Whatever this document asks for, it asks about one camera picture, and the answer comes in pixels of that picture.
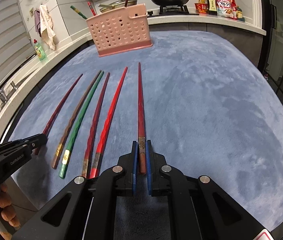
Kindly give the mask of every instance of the green chopstick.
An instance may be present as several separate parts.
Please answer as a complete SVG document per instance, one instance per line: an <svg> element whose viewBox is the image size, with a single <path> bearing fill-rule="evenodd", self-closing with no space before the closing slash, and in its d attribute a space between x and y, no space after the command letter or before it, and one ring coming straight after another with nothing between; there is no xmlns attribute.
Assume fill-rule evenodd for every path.
<svg viewBox="0 0 283 240"><path fill-rule="evenodd" d="M62 161L62 166L61 166L61 169L59 171L59 177L61 177L62 179L65 178L65 175L66 175L66 171L67 171L67 167L68 167L68 163L69 163L69 158L71 156L71 153L72 153L72 150L73 150L73 147L74 147L74 144L75 144L75 140L76 140L76 137L77 137L77 134L78 134L78 131L80 129L80 125L84 119L84 115L86 113L86 110L88 108L88 105L94 95L94 92L98 86L98 83L100 82L100 80L102 79L102 76L104 74L104 71L102 71L97 80L95 81L94 85L92 86L90 92L88 93L87 95L87 98L86 98L86 101L83 105L83 108L82 110L80 111L79 115L78 115L78 119L74 125L74 128L73 128L73 131L71 133L71 136L70 136L70 139L68 141L68 144L66 146L66 149L65 149L65 153L64 153L64 157L63 157L63 161Z"/></svg>
<svg viewBox="0 0 283 240"><path fill-rule="evenodd" d="M78 13L81 17L83 17L85 20L87 20L87 17L85 15L83 15L77 8L75 8L74 6L71 5L71 8Z"/></svg>

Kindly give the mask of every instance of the soy sauce bottle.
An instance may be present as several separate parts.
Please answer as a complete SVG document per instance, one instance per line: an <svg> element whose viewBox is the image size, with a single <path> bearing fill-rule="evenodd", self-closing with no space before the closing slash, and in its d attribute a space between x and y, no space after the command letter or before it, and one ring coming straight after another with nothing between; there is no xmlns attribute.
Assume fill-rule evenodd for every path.
<svg viewBox="0 0 283 240"><path fill-rule="evenodd" d="M216 0L207 0L208 14L217 15Z"/></svg>

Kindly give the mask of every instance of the red chopstick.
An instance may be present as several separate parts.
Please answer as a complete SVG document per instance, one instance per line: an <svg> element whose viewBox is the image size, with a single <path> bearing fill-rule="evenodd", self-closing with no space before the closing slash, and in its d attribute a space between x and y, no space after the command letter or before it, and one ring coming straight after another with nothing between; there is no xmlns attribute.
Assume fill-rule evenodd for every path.
<svg viewBox="0 0 283 240"><path fill-rule="evenodd" d="M45 129L43 130L43 134L48 135L49 130L51 128L51 126L53 125L53 122L56 118L56 116L58 115L58 113L60 112L62 106L64 105L66 99L68 98L69 94L71 93L71 91L73 90L73 88L75 87L75 85L77 84L77 82L80 80L80 78L83 76L83 74L81 74L76 81L74 82L74 84L71 86L71 88L67 91L67 93L64 95L63 99L60 101L60 103L58 104L58 106L56 107L53 115L51 116L51 118L49 119L48 123L46 124ZM38 155L40 151L40 147L37 147L36 151L35 151L35 155Z"/></svg>
<svg viewBox="0 0 283 240"><path fill-rule="evenodd" d="M139 172L146 174L144 98L142 94L142 67L138 62L138 149Z"/></svg>
<svg viewBox="0 0 283 240"><path fill-rule="evenodd" d="M94 8L92 7L91 3L90 3L90 2L87 2L87 4L88 4L90 10L92 11L92 14L93 14L94 16L96 16L95 10L94 10Z"/></svg>
<svg viewBox="0 0 283 240"><path fill-rule="evenodd" d="M94 141L95 141L95 135L96 135L96 128L97 128L97 123L98 123L98 119L99 119L99 114L101 112L101 108L102 108L102 104L103 104L103 99L104 99L104 95L105 95L105 90L107 87L107 82L109 79L109 75L110 73L107 73L101 94L99 96L98 102L97 102L97 106L95 109L95 113L94 113L94 117L93 117L93 121L92 121L92 126L90 127L90 132L89 132L89 137L87 140L87 148L85 151L85 155L84 155L84 162L83 162L83 170L82 170L82 176L87 178L87 172L88 172L88 164L89 164L89 157L91 156L92 152L93 152L93 148L94 148Z"/></svg>
<svg viewBox="0 0 283 240"><path fill-rule="evenodd" d="M106 118L105 123L104 123L104 128L103 128L103 131L101 133L99 143L97 145L95 158L94 158L93 165L92 165L92 170L90 171L90 175L89 175L90 179L98 176L98 174L99 174L99 169L100 169L100 166L101 166L101 161L102 161L103 153L104 153L105 146L106 146L109 128L111 127L111 123L112 123L112 119L113 119L113 116L114 116L116 104L117 104L117 101L118 101L118 97L120 96L120 90L123 86L123 82L124 82L124 79L125 79L125 76L126 76L127 69L128 69L128 67L125 67L123 75L122 75L120 82L118 84L118 87L116 89L113 101L112 101L111 106L108 110L107 118Z"/></svg>

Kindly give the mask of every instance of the dish towel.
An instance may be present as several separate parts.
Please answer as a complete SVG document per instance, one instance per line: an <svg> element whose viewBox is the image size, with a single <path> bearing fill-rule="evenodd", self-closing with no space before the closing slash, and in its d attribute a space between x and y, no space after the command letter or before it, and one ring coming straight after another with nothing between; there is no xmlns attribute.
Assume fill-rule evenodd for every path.
<svg viewBox="0 0 283 240"><path fill-rule="evenodd" d="M39 10L35 10L34 19L35 19L35 31L41 37L41 33L40 33L40 11Z"/></svg>
<svg viewBox="0 0 283 240"><path fill-rule="evenodd" d="M56 36L56 34L53 31L53 26L53 20L48 13L47 6L40 5L40 31L42 39L52 50L55 50L56 46L53 38Z"/></svg>

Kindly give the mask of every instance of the pink plastic basket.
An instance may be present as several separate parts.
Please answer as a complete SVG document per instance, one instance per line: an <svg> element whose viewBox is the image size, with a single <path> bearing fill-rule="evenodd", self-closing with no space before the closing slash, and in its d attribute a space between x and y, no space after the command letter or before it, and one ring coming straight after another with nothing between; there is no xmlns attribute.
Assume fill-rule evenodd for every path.
<svg viewBox="0 0 283 240"><path fill-rule="evenodd" d="M100 57L153 45L145 4L113 9L86 22Z"/></svg>

